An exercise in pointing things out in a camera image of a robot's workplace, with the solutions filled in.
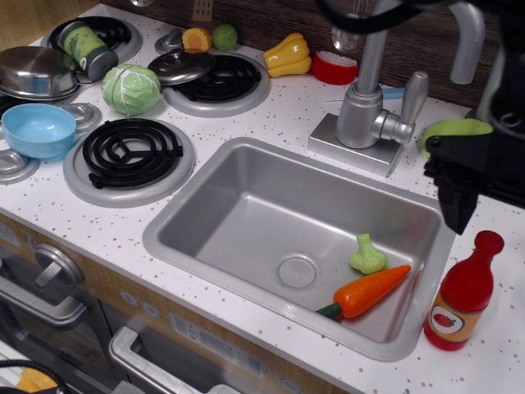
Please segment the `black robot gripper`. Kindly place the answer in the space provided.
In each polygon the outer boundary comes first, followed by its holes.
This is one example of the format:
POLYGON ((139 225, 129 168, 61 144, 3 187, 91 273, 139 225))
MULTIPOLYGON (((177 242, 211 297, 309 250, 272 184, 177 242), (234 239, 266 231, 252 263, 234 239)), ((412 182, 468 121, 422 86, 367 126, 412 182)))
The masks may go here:
POLYGON ((436 136, 425 147, 431 154, 426 174, 434 178, 445 224, 462 235, 478 194, 489 190, 506 199, 524 195, 524 62, 507 61, 500 87, 492 96, 484 135, 436 136))

